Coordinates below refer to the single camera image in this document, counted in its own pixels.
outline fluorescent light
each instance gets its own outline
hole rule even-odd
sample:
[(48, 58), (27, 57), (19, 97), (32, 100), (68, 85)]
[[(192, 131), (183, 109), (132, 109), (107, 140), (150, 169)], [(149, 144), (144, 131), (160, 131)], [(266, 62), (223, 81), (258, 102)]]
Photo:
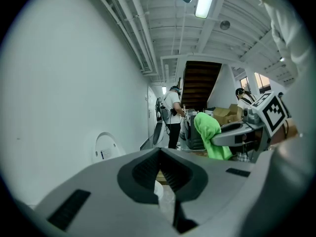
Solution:
[(196, 9), (196, 17), (198, 18), (207, 18), (208, 11), (211, 7), (213, 0), (198, 0), (197, 9)]

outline black pants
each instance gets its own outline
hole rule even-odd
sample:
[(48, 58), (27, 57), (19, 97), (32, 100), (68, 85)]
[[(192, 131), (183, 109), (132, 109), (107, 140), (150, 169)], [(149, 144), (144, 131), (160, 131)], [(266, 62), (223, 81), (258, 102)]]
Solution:
[(166, 124), (169, 128), (170, 134), (169, 134), (169, 148), (174, 148), (176, 149), (177, 147), (177, 142), (179, 139), (179, 134), (181, 130), (180, 123), (178, 124)]

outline green towel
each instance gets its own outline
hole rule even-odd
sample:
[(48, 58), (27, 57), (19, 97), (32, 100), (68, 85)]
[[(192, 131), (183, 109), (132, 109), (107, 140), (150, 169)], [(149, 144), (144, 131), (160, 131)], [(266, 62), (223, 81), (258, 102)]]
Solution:
[(194, 118), (194, 126), (201, 135), (208, 157), (219, 160), (227, 160), (232, 156), (229, 147), (212, 145), (210, 139), (215, 134), (221, 133), (221, 126), (217, 120), (206, 113), (198, 113)]

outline white ceiling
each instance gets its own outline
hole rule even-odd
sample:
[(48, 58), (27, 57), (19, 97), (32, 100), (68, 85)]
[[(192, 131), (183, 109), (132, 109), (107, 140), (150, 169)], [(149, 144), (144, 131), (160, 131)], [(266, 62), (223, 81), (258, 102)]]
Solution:
[[(106, 0), (121, 20), (125, 19), (117, 0)], [(126, 0), (133, 15), (137, 15), (132, 0)], [(271, 35), (271, 20), (264, 7), (259, 6), (258, 0), (214, 0), (208, 19), (195, 17), (194, 11), (198, 0), (192, 0), (186, 4), (182, 0), (140, 0), (146, 14), (151, 38), (158, 63), (159, 76), (151, 76), (154, 84), (165, 84), (160, 67), (160, 57), (166, 55), (203, 53), (215, 58), (229, 61), (237, 76), (239, 68), (251, 68), (253, 71), (288, 86), (294, 78), (287, 70), (284, 63), (280, 62), (277, 46)], [(181, 32), (183, 17), (185, 15), (185, 27), (182, 39)], [(227, 20), (231, 27), (224, 31), (220, 28), (220, 22)], [(136, 25), (141, 33), (141, 24), (135, 18)], [(132, 40), (138, 47), (145, 67), (148, 70), (145, 57), (129, 23), (124, 25)], [(164, 64), (169, 65), (170, 81), (177, 81), (182, 77), (185, 61), (168, 59)]]

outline wooden stairs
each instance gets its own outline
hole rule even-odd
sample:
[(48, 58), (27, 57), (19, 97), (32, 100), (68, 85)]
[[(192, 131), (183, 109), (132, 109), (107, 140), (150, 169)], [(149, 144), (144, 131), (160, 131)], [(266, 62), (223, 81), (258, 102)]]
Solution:
[(184, 70), (181, 105), (196, 111), (207, 108), (208, 97), (221, 67), (220, 63), (188, 61)]

